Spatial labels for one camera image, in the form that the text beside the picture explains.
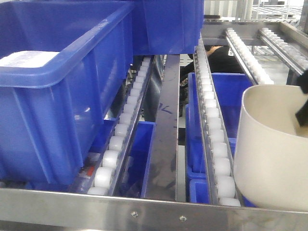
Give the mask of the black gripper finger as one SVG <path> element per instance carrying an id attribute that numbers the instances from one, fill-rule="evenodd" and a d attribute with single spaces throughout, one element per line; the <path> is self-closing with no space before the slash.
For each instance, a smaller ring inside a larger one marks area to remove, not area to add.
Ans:
<path id="1" fill-rule="evenodd" d="M 304 94 L 308 93 L 308 75 L 302 74 L 297 78 L 296 84 L 301 88 Z M 300 127 L 308 125 L 308 102 L 306 101 L 304 105 L 296 112 L 296 119 Z"/>

